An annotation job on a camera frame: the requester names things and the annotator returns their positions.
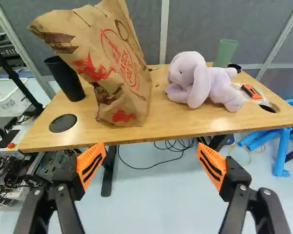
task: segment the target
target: black cup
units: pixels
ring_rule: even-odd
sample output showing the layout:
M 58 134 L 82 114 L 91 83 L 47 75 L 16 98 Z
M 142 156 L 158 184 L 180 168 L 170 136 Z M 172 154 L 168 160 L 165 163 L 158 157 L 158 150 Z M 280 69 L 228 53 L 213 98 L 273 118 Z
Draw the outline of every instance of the black cup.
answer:
M 44 63 L 50 69 L 55 81 L 59 84 L 70 101 L 80 101 L 85 97 L 84 89 L 76 72 L 59 56 L 47 58 Z

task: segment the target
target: orange object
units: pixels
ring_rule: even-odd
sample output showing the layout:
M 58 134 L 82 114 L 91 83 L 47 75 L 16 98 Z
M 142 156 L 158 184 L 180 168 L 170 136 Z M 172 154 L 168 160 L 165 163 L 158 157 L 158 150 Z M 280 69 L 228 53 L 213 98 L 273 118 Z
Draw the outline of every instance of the orange object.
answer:
M 10 144 L 7 145 L 7 148 L 8 149 L 13 149 L 15 146 L 16 146 L 16 144 L 11 142 Z
M 249 84 L 244 84 L 241 87 L 252 99 L 262 99 L 262 96 Z
M 197 158 L 216 189 L 220 191 L 221 184 L 227 173 L 226 158 L 202 143 L 198 144 Z
M 99 142 L 77 157 L 76 172 L 79 175 L 84 190 L 88 187 L 105 156 L 104 144 Z

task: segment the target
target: red dragon graphic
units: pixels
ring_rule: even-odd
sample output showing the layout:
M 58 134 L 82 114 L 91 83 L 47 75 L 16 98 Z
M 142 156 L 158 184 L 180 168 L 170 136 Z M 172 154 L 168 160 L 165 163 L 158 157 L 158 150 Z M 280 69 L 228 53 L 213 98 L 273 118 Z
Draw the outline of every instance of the red dragon graphic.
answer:
M 127 115 L 126 112 L 122 109 L 119 109 L 117 112 L 115 112 L 112 117 L 112 121 L 114 123 L 118 121 L 124 121 L 127 123 L 130 121 L 130 119 L 136 119 L 136 115 L 134 113 Z
M 108 70 L 106 70 L 102 64 L 100 64 L 99 69 L 96 72 L 96 69 L 91 61 L 90 52 L 88 54 L 88 58 L 81 58 L 79 60 L 73 61 L 72 64 L 78 67 L 77 73 L 79 75 L 84 73 L 95 82 L 108 78 L 112 71 L 116 73 L 113 67 L 110 67 Z

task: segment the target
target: red printed logo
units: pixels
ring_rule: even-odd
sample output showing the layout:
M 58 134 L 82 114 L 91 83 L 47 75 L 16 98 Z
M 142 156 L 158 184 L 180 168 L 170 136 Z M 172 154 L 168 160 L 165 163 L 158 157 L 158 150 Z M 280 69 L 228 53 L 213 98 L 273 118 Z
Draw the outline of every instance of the red printed logo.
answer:
M 92 64 L 90 52 L 88 54 L 88 58 L 82 58 L 72 62 L 73 65 L 78 67 L 77 73 L 80 75 L 84 73 L 89 78 L 93 79 L 93 81 L 98 82 L 102 79 L 108 78 L 109 74 L 115 69 L 110 67 L 108 70 L 104 66 L 100 64 L 98 71 L 96 72 L 95 67 Z
M 119 65 L 119 73 L 130 87 L 139 89 L 136 63 L 133 62 L 123 41 L 111 29 L 101 30 L 101 44 L 110 61 Z
M 119 109 L 116 113 L 113 114 L 112 117 L 112 121 L 114 123 L 118 121 L 129 122 L 131 119 L 136 119 L 136 115 L 134 113 L 127 115 L 126 112 L 122 109 Z

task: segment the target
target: gray floor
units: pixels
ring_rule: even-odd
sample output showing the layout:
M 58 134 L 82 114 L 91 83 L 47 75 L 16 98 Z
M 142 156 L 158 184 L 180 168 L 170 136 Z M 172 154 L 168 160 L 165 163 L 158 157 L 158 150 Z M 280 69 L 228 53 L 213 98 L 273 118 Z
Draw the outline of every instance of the gray floor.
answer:
M 268 187 L 278 193 L 293 233 L 293 161 L 286 164 L 291 177 L 274 177 L 271 171 L 277 146 L 278 139 L 268 142 L 265 152 L 252 154 L 251 163 L 245 168 L 252 175 L 252 188 Z M 221 153 L 228 155 L 229 150 L 223 148 Z M 153 143 L 123 145 L 120 153 L 123 160 L 135 167 L 180 155 L 158 150 Z M 231 155 L 241 164 L 248 162 L 248 153 L 243 148 L 234 148 Z M 77 202 L 86 233 L 213 234 L 221 225 L 227 204 L 197 161 L 196 147 L 187 150 L 178 161 L 149 170 L 133 170 L 117 159 L 112 196 L 108 198 L 100 196 L 102 172 L 101 169 L 96 173 L 85 196 Z M 13 232 L 18 213 L 0 212 L 0 234 Z M 61 233 L 55 215 L 49 230 L 52 234 Z M 254 233 L 250 214 L 243 233 Z

